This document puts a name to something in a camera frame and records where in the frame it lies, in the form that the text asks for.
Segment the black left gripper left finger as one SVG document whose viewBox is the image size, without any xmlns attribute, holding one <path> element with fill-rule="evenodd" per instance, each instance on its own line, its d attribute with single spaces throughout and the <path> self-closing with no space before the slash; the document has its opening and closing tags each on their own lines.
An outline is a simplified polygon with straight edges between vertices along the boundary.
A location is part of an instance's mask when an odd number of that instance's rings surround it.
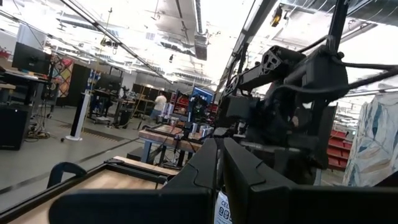
<svg viewBox="0 0 398 224">
<path fill-rule="evenodd" d="M 49 209 L 50 224 L 213 224 L 217 145 L 207 139 L 161 189 L 82 189 Z"/>
</svg>

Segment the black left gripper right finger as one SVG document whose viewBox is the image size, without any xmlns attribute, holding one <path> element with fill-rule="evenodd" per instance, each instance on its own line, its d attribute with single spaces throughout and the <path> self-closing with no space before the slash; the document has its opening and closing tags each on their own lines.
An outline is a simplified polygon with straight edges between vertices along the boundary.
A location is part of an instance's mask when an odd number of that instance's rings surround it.
<svg viewBox="0 0 398 224">
<path fill-rule="evenodd" d="M 398 224 L 398 187 L 298 185 L 233 139 L 224 146 L 233 224 Z"/>
</svg>

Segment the Celsius Arctic Vibe can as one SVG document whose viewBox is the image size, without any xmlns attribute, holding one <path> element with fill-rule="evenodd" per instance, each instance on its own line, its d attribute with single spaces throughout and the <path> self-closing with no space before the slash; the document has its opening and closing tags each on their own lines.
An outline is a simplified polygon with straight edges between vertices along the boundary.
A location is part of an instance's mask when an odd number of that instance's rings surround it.
<svg viewBox="0 0 398 224">
<path fill-rule="evenodd" d="M 229 210 L 228 197 L 223 191 L 218 192 L 215 203 L 214 224 L 232 224 L 231 213 Z"/>
</svg>

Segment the blue-lit monitor screen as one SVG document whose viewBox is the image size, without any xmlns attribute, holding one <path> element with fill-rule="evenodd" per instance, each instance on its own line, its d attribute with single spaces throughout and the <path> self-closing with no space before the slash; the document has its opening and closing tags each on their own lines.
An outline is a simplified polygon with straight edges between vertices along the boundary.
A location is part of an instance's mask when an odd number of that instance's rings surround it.
<svg viewBox="0 0 398 224">
<path fill-rule="evenodd" d="M 213 102 L 214 93 L 210 90 L 206 90 L 199 86 L 194 86 L 190 96 L 193 97 L 197 95 L 204 99 L 208 104 Z"/>
</svg>

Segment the black rig overhead beam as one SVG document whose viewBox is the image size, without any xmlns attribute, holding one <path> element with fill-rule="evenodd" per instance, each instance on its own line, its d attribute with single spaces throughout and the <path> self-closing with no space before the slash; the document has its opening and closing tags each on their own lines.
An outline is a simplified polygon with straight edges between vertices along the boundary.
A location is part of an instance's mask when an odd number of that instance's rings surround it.
<svg viewBox="0 0 398 224">
<path fill-rule="evenodd" d="M 280 0 L 254 0 L 215 90 L 216 92 L 231 82 L 233 69 L 238 62 L 240 62 L 240 67 L 243 66 L 249 44 L 278 3 L 280 3 Z"/>
</svg>

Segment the wooden workbench blue legs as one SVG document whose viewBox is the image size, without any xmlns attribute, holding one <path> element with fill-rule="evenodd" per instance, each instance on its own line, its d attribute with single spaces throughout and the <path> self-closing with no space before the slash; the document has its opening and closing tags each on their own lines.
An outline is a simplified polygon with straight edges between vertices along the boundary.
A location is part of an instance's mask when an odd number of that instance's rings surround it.
<svg viewBox="0 0 398 224">
<path fill-rule="evenodd" d="M 138 137 L 144 140 L 141 162 L 151 164 L 152 157 L 160 154 L 159 164 L 163 164 L 167 148 L 178 152 L 178 158 L 174 166 L 183 167 L 185 154 L 189 160 L 199 150 L 205 138 L 200 138 L 198 133 L 190 133 L 187 137 L 184 130 L 169 125 L 160 125 L 155 128 L 145 128 L 138 133 Z"/>
</svg>

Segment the person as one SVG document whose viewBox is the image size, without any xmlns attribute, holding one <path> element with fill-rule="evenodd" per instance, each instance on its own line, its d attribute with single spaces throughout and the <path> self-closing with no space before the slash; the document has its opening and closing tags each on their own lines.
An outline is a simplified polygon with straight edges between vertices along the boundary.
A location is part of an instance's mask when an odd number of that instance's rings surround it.
<svg viewBox="0 0 398 224">
<path fill-rule="evenodd" d="M 161 91 L 155 99 L 154 107 L 152 113 L 150 114 L 150 119 L 152 121 L 155 121 L 158 115 L 161 114 L 166 103 L 167 103 L 167 98 L 165 97 L 165 93 Z"/>
</svg>

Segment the red shelving rack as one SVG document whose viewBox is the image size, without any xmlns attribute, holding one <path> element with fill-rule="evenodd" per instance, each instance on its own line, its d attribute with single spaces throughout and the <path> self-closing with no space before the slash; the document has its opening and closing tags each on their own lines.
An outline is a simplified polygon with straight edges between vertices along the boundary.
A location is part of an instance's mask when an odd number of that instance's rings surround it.
<svg viewBox="0 0 398 224">
<path fill-rule="evenodd" d="M 346 169 L 353 143 L 352 132 L 332 130 L 328 140 L 328 168 L 344 171 Z"/>
</svg>

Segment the white floor stand pillar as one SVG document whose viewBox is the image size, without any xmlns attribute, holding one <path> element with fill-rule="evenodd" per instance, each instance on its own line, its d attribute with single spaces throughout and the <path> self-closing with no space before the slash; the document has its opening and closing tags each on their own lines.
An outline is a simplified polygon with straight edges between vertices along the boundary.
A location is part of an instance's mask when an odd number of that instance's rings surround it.
<svg viewBox="0 0 398 224">
<path fill-rule="evenodd" d="M 90 102 L 90 94 L 87 92 L 81 93 L 70 134 L 68 136 L 65 136 L 65 139 L 69 141 L 82 140 L 81 131 L 83 129 L 83 123 L 85 120 L 86 111 L 88 109 L 89 102 Z"/>
</svg>

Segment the white blue patterned cloth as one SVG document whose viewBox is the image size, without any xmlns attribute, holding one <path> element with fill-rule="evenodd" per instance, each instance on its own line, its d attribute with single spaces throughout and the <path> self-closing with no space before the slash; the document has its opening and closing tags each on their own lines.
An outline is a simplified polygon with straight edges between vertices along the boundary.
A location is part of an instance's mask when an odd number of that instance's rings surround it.
<svg viewBox="0 0 398 224">
<path fill-rule="evenodd" d="M 361 107 L 342 184 L 375 186 L 398 171 L 398 93 L 376 95 Z"/>
</svg>

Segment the black computer monitor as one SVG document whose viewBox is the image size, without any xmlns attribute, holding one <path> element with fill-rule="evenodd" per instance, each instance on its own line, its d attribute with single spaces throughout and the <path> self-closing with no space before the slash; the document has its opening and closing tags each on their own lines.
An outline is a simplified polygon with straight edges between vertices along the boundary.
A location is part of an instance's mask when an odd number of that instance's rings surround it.
<svg viewBox="0 0 398 224">
<path fill-rule="evenodd" d="M 51 58 L 52 55 L 45 53 L 43 50 L 17 42 L 14 49 L 12 67 L 47 75 Z"/>
<path fill-rule="evenodd" d="M 121 77 L 114 75 L 102 74 L 99 80 L 95 83 L 94 89 L 109 90 L 113 93 L 118 93 L 121 88 Z"/>
</svg>

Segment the long ceiling light strip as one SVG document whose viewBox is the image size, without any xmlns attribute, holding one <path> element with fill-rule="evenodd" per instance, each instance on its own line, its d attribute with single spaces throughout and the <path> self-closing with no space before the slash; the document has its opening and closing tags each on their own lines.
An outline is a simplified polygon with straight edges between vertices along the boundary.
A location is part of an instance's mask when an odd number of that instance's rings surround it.
<svg viewBox="0 0 398 224">
<path fill-rule="evenodd" d="M 113 42 L 117 43 L 119 47 L 124 49 L 128 54 L 136 58 L 138 61 L 140 61 L 144 66 L 146 66 L 149 70 L 153 71 L 158 77 L 164 79 L 166 82 L 172 85 L 172 82 L 168 79 L 166 79 L 163 74 L 161 74 L 158 70 L 156 70 L 152 65 L 147 63 L 142 57 L 138 56 L 133 50 L 131 50 L 124 42 L 119 40 L 116 36 L 114 36 L 112 33 L 108 31 L 107 28 L 103 27 L 99 22 L 95 20 L 95 18 L 91 15 L 89 15 L 88 12 L 83 10 L 81 7 L 78 6 L 76 2 L 73 0 L 60 0 L 64 5 L 66 5 L 68 8 L 70 8 L 73 12 L 78 14 L 80 17 L 82 17 L 84 20 L 89 22 L 92 26 L 97 28 L 100 32 L 102 32 L 106 37 L 110 38 Z"/>
</svg>

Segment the black computer tower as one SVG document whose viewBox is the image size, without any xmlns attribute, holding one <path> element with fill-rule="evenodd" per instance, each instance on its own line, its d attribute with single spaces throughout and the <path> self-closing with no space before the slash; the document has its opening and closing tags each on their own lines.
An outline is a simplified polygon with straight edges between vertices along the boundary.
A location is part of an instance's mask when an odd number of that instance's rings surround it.
<svg viewBox="0 0 398 224">
<path fill-rule="evenodd" d="M 0 150 L 18 151 L 27 135 L 32 107 L 0 105 Z"/>
</svg>

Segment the colourful painted panel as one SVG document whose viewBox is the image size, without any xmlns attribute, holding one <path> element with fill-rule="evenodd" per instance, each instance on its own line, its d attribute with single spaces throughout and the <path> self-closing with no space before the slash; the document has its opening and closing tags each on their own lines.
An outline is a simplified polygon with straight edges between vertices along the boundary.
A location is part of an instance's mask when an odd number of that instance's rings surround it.
<svg viewBox="0 0 398 224">
<path fill-rule="evenodd" d="M 61 58 L 58 55 L 52 55 L 53 63 L 53 78 L 59 84 L 58 97 L 64 98 L 68 96 L 70 81 L 72 78 L 72 71 L 74 61 L 69 58 Z"/>
</svg>

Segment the dark office desk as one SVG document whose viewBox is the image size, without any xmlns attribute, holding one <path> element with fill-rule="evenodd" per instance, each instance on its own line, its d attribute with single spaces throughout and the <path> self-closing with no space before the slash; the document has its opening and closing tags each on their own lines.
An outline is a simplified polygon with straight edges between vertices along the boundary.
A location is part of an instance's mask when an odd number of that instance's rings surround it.
<svg viewBox="0 0 398 224">
<path fill-rule="evenodd" d="M 0 81 L 14 85 L 11 93 L 11 102 L 38 107 L 42 102 L 44 87 L 50 82 L 45 78 L 13 70 L 0 72 Z"/>
</svg>

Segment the black metal table frame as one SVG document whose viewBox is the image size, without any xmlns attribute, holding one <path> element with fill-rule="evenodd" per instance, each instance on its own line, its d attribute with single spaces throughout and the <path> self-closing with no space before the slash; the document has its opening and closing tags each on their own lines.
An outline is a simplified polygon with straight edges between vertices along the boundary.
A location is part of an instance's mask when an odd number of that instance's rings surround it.
<svg viewBox="0 0 398 224">
<path fill-rule="evenodd" d="M 160 189 L 166 177 L 177 171 L 116 156 L 0 212 L 0 224 L 49 224 L 51 204 L 61 195 L 78 189 Z"/>
</svg>

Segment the silver ventilation duct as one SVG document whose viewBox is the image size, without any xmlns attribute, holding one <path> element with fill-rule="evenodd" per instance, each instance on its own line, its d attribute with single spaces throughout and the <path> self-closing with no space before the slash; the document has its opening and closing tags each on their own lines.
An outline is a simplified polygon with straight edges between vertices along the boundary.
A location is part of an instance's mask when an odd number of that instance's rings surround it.
<svg viewBox="0 0 398 224">
<path fill-rule="evenodd" d="M 195 55 L 199 60 L 207 60 L 208 30 L 206 21 L 202 18 L 201 0 L 192 0 L 196 19 Z"/>
</svg>

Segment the black rig upright post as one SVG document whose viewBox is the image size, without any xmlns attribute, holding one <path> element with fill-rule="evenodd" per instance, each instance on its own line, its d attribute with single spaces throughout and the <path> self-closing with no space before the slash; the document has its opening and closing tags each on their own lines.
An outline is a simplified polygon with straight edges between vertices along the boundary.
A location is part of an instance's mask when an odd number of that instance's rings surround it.
<svg viewBox="0 0 398 224">
<path fill-rule="evenodd" d="M 341 35 L 345 25 L 346 15 L 349 8 L 347 0 L 336 0 L 336 6 L 331 19 L 331 24 L 328 32 L 328 40 L 326 46 L 332 53 L 337 53 L 338 47 L 341 41 Z M 318 98 L 312 103 L 313 112 L 317 112 L 313 116 L 313 121 L 317 122 L 317 126 L 312 129 L 315 134 L 319 135 L 320 138 L 320 149 L 318 154 L 321 157 L 322 166 L 317 169 L 314 180 L 314 185 L 322 184 L 323 171 L 328 167 L 328 142 L 333 127 L 337 106 L 328 106 L 330 102 L 324 98 Z"/>
</svg>

